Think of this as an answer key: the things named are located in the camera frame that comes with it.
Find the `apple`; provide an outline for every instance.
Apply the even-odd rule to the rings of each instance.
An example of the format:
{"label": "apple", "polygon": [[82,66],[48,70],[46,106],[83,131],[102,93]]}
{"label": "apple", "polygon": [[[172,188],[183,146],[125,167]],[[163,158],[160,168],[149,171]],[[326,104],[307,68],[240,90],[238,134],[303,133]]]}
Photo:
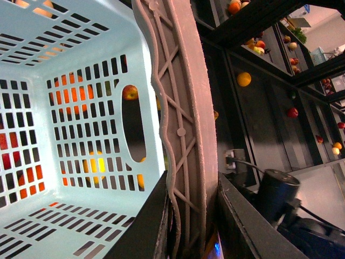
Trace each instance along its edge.
{"label": "apple", "polygon": [[296,99],[296,92],[295,91],[291,91],[290,94],[289,94],[289,97],[294,100]]}
{"label": "apple", "polygon": [[259,50],[258,47],[254,47],[254,51],[255,51],[257,54],[261,55],[261,51]]}
{"label": "apple", "polygon": [[323,138],[316,135],[316,140],[318,141],[319,144],[323,143]]}
{"label": "apple", "polygon": [[282,40],[284,43],[289,43],[291,41],[291,38],[290,36],[285,36]]}
{"label": "apple", "polygon": [[[2,124],[0,124],[0,130],[3,130],[3,129],[4,129],[4,126]],[[17,140],[17,136],[16,136],[15,132],[10,133],[10,142],[11,142],[12,148],[18,147],[18,140]],[[6,140],[6,135],[5,135],[5,133],[1,133],[0,134],[0,149],[5,150],[8,148],[9,148],[9,146],[8,146],[8,142]],[[13,152],[13,160],[15,163],[19,160],[19,158],[20,158],[19,151]],[[10,154],[9,153],[2,154],[2,161],[4,164],[5,170],[11,168],[11,160],[10,160]]]}
{"label": "apple", "polygon": [[251,39],[248,40],[245,44],[246,44],[246,45],[254,44],[254,38],[251,38]]}
{"label": "apple", "polygon": [[214,116],[214,118],[215,118],[215,120],[216,119],[218,119],[218,117],[219,117],[219,113],[217,112],[217,111],[213,111],[213,116]]}
{"label": "apple", "polygon": [[326,90],[332,89],[332,85],[331,84],[325,84],[324,87],[325,87]]}
{"label": "apple", "polygon": [[297,49],[297,43],[296,42],[291,42],[288,47],[289,47],[290,50],[293,51],[293,50]]}
{"label": "apple", "polygon": [[262,47],[263,49],[265,48],[266,44],[262,41],[259,40],[256,44],[255,47]]}
{"label": "apple", "polygon": [[295,72],[295,73],[296,73],[296,71],[297,71],[298,67],[296,67],[295,65],[293,65],[293,66],[291,66],[291,68],[292,68],[293,72]]}
{"label": "apple", "polygon": [[295,107],[292,107],[289,110],[287,110],[286,114],[289,118],[297,118],[298,110]]}
{"label": "apple", "polygon": [[345,123],[338,122],[338,128],[345,128]]}
{"label": "apple", "polygon": [[339,155],[339,154],[340,154],[339,148],[336,148],[336,147],[333,147],[333,148],[332,148],[332,152],[333,152],[333,154],[335,154],[335,155]]}
{"label": "apple", "polygon": [[138,100],[138,89],[134,85],[126,85],[122,91],[122,97],[124,100]]}
{"label": "apple", "polygon": [[293,66],[296,65],[296,62],[295,62],[295,60],[293,58],[290,59],[290,64],[293,65]]}
{"label": "apple", "polygon": [[257,47],[260,51],[260,55],[263,56],[265,54],[265,50],[262,47]]}

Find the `orange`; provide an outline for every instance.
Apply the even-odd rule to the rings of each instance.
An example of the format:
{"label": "orange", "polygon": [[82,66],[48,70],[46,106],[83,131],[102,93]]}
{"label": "orange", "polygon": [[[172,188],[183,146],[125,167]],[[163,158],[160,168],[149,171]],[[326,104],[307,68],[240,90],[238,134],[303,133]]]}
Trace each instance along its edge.
{"label": "orange", "polygon": [[229,13],[231,13],[232,15],[236,14],[240,9],[241,5],[237,2],[229,4],[229,7],[227,8]]}
{"label": "orange", "polygon": [[[63,75],[61,77],[61,79],[62,79],[62,84],[63,85],[67,85],[66,76]],[[82,82],[82,77],[81,76],[78,76],[78,82]],[[74,74],[70,74],[70,83],[71,84],[75,83]],[[59,87],[59,81],[55,82],[55,87]],[[68,93],[68,90],[64,89],[63,92],[64,92],[65,103],[69,104],[70,103],[70,95]],[[79,86],[79,93],[77,92],[77,88],[75,88],[75,87],[71,88],[71,92],[72,92],[72,101],[73,102],[78,101],[78,96],[79,96],[81,101],[85,101],[86,100],[85,89],[84,89],[83,86]],[[91,85],[87,86],[87,92],[88,92],[89,99],[93,99],[94,96],[93,96],[93,91],[92,91]],[[53,100],[53,93],[50,93],[50,98]],[[62,102],[62,97],[61,97],[61,91],[57,91],[56,92],[56,99],[57,99],[58,105],[63,103]],[[86,104],[83,104],[81,106],[81,109],[82,109],[82,112],[86,111],[87,110]],[[71,114],[72,113],[71,108],[68,107],[66,109],[66,112],[67,112],[67,114]],[[75,114],[79,114],[79,107],[78,106],[74,106],[74,112],[75,112]]]}
{"label": "orange", "polygon": [[337,149],[341,149],[342,148],[342,146],[341,146],[341,144],[339,142],[334,143],[333,147],[336,147]]}
{"label": "orange", "polygon": [[247,72],[238,74],[236,79],[237,79],[238,85],[242,87],[248,86],[250,82],[252,81],[251,75]]}
{"label": "orange", "polygon": [[161,110],[161,102],[159,101],[158,97],[156,96],[156,104],[157,104],[157,110]]}
{"label": "orange", "polygon": [[144,177],[142,176],[142,174],[138,174],[136,176],[137,180],[138,180],[138,185],[141,187],[141,188],[144,188]]}

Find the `red apple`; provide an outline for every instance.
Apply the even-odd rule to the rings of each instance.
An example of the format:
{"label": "red apple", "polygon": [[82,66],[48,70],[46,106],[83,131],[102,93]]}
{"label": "red apple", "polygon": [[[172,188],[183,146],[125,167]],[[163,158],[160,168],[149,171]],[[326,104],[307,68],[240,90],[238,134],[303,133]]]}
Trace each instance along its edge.
{"label": "red apple", "polygon": [[[2,124],[0,124],[0,130],[3,130],[4,126]],[[11,147],[15,148],[18,147],[18,140],[17,140],[17,136],[15,134],[15,132],[11,132],[10,133],[10,143],[11,143]],[[8,142],[6,139],[6,134],[5,133],[1,133],[0,134],[0,149],[1,150],[5,150],[8,149]],[[4,169],[10,169],[11,168],[11,160],[10,160],[10,153],[5,153],[1,155],[2,157],[2,161],[4,164]],[[19,156],[19,151],[15,151],[13,152],[13,160],[14,162],[17,162],[19,160],[20,156]]]}
{"label": "red apple", "polygon": [[291,41],[290,36],[285,36],[283,39],[284,43],[289,43]]}
{"label": "red apple", "polygon": [[289,110],[287,110],[286,114],[289,118],[297,118],[298,110],[295,107],[293,107],[293,108],[290,108]]}
{"label": "red apple", "polygon": [[262,41],[259,40],[256,44],[255,47],[262,47],[263,49],[265,49],[266,44]]}
{"label": "red apple", "polygon": [[338,122],[338,128],[345,128],[345,123]]}
{"label": "red apple", "polygon": [[290,64],[293,65],[293,66],[296,65],[296,62],[295,62],[295,60],[293,58],[290,59]]}
{"label": "red apple", "polygon": [[126,85],[122,91],[124,100],[137,100],[139,98],[138,89],[134,85]]}
{"label": "red apple", "polygon": [[316,135],[316,140],[318,141],[319,144],[323,143],[323,138]]}

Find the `lemon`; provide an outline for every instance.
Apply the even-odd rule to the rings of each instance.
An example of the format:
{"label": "lemon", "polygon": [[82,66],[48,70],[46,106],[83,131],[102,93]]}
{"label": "lemon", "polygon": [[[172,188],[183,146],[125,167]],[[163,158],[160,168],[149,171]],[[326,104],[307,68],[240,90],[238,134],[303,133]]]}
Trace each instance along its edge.
{"label": "lemon", "polygon": [[339,150],[339,148],[337,148],[337,147],[332,148],[332,152],[333,152],[333,154],[335,154],[335,155],[339,155],[339,154],[340,154],[340,150]]}
{"label": "lemon", "polygon": [[[104,173],[104,172],[106,171],[106,166],[105,166],[105,164],[104,164],[103,158],[98,158],[97,160],[98,160],[99,171],[100,171],[101,173]],[[90,164],[91,164],[91,171],[92,171],[92,173],[96,173],[96,172],[97,172],[96,160],[95,160],[94,158],[90,159]],[[88,171],[87,160],[84,160],[84,161],[82,162],[82,165],[83,165],[83,168],[84,168],[84,172],[85,172],[85,173],[88,173],[89,171]],[[94,181],[95,183],[99,183],[99,178],[95,176],[95,177],[93,178],[93,181]]]}

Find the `yellow fruit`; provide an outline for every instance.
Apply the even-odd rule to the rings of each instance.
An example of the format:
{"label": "yellow fruit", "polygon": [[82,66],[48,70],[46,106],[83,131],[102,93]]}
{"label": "yellow fruit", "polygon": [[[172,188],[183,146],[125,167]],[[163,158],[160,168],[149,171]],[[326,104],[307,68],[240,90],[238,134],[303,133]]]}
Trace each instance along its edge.
{"label": "yellow fruit", "polygon": [[[92,173],[97,173],[96,160],[95,160],[94,158],[90,159],[90,164],[91,164],[91,172],[92,172]],[[84,172],[85,172],[85,173],[88,173],[89,170],[88,170],[87,160],[84,160],[84,161],[82,162],[82,165],[83,165],[83,168],[84,168]],[[104,172],[106,171],[106,166],[105,166],[105,164],[104,164],[103,158],[98,158],[98,167],[99,167],[99,171],[100,171],[101,173],[104,173]],[[93,178],[93,181],[94,181],[95,183],[99,183],[99,178],[95,176],[95,177]]]}
{"label": "yellow fruit", "polygon": [[254,43],[249,43],[249,44],[247,45],[247,47],[248,47],[249,49],[251,49],[251,50],[254,50],[255,44],[254,44]]}
{"label": "yellow fruit", "polygon": [[237,76],[237,83],[239,86],[245,87],[249,85],[251,81],[252,81],[252,77],[247,72],[240,73]]}
{"label": "yellow fruit", "polygon": [[245,44],[246,44],[246,45],[254,44],[254,38],[251,38],[251,39],[248,40]]}
{"label": "yellow fruit", "polygon": [[337,149],[341,149],[342,148],[342,146],[341,146],[341,144],[339,142],[334,143],[333,147],[336,147]]}
{"label": "yellow fruit", "polygon": [[138,174],[136,176],[137,180],[138,180],[138,185],[141,187],[141,188],[144,188],[144,177],[142,176],[142,174]]}
{"label": "yellow fruit", "polygon": [[157,110],[161,110],[161,102],[159,101],[158,97],[156,96],[156,103],[157,103]]}
{"label": "yellow fruit", "polygon": [[339,148],[337,148],[337,147],[332,148],[332,152],[333,152],[333,154],[335,154],[335,155],[339,155],[339,154],[340,154],[340,150],[339,150]]}

